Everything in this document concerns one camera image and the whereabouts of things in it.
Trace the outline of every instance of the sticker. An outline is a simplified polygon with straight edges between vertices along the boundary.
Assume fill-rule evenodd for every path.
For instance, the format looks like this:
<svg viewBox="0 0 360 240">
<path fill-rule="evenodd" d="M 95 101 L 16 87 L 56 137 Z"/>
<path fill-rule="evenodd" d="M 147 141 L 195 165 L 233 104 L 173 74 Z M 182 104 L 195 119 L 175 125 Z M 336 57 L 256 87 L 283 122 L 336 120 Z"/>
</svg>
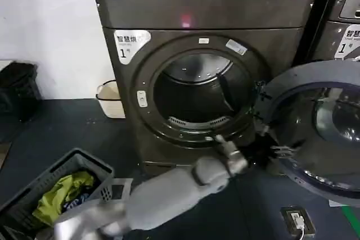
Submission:
<svg viewBox="0 0 360 240">
<path fill-rule="evenodd" d="M 199 44 L 209 44 L 209 38 L 199 38 Z"/>
<path fill-rule="evenodd" d="M 226 47 L 233 50 L 234 52 L 237 52 L 240 55 L 244 55 L 248 49 L 246 49 L 241 44 L 238 44 L 236 41 L 229 39 L 229 41 L 226 43 Z"/>
<path fill-rule="evenodd" d="M 134 55 L 150 41 L 151 34 L 146 30 L 116 30 L 114 38 L 119 60 L 127 65 Z"/>
<path fill-rule="evenodd" d="M 336 50 L 335 58 L 360 59 L 360 25 L 350 25 Z"/>
<path fill-rule="evenodd" d="M 331 201 L 331 200 L 328 201 L 328 205 L 329 205 L 330 207 L 347 206 L 347 205 L 343 205 L 342 203 L 334 202 L 334 201 Z"/>
</svg>

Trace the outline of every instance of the white bucket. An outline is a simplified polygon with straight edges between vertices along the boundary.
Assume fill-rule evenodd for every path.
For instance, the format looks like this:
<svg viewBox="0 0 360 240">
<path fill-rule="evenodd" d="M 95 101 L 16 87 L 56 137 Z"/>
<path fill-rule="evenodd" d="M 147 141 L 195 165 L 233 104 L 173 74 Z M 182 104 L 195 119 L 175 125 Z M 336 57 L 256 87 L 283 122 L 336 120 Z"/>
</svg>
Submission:
<svg viewBox="0 0 360 240">
<path fill-rule="evenodd" d="M 97 88 L 96 99 L 104 114 L 109 118 L 125 118 L 123 103 L 120 99 L 115 80 L 107 81 Z"/>
</svg>

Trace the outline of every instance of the front-loading dryer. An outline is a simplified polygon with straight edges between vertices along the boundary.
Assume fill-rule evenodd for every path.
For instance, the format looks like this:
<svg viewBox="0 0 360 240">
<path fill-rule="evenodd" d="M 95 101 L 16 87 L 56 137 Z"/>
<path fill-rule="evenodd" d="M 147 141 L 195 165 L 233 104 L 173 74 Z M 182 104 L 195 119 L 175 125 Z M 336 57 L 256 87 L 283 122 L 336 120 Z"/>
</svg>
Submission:
<svg viewBox="0 0 360 240">
<path fill-rule="evenodd" d="M 313 0 L 96 0 L 149 173 L 254 139 L 261 87 L 292 63 Z"/>
<path fill-rule="evenodd" d="M 314 0 L 294 65 L 360 59 L 360 0 Z"/>
</svg>

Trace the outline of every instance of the dryer door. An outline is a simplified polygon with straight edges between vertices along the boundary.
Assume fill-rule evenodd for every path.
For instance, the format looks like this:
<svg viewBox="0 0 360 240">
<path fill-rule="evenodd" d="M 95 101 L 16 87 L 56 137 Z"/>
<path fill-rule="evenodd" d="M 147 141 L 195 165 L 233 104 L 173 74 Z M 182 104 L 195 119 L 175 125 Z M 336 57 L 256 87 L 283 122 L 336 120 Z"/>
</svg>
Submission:
<svg viewBox="0 0 360 240">
<path fill-rule="evenodd" d="M 330 200 L 360 205 L 360 62 L 321 61 L 273 79 L 256 125 L 278 143 L 284 173 Z"/>
</svg>

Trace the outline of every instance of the laundry basket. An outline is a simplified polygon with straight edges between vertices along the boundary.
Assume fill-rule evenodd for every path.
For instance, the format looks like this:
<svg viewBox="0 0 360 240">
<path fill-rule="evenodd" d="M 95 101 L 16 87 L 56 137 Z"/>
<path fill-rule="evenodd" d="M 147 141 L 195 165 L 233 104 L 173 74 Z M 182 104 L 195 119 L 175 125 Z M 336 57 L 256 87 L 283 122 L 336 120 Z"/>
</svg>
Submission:
<svg viewBox="0 0 360 240">
<path fill-rule="evenodd" d="M 75 148 L 33 180 L 0 209 L 0 227 L 3 226 L 0 233 L 4 233 L 3 231 L 7 227 L 27 237 L 34 237 L 40 229 L 46 227 L 32 215 L 39 199 L 60 178 L 82 169 L 94 173 L 100 182 L 88 200 L 98 198 L 104 201 L 110 200 L 113 195 L 111 189 L 114 177 L 113 168 L 85 151 Z"/>
<path fill-rule="evenodd" d="M 107 81 L 97 88 L 96 99 L 104 114 L 109 118 L 125 118 L 123 103 L 120 99 L 115 80 Z"/>
</svg>

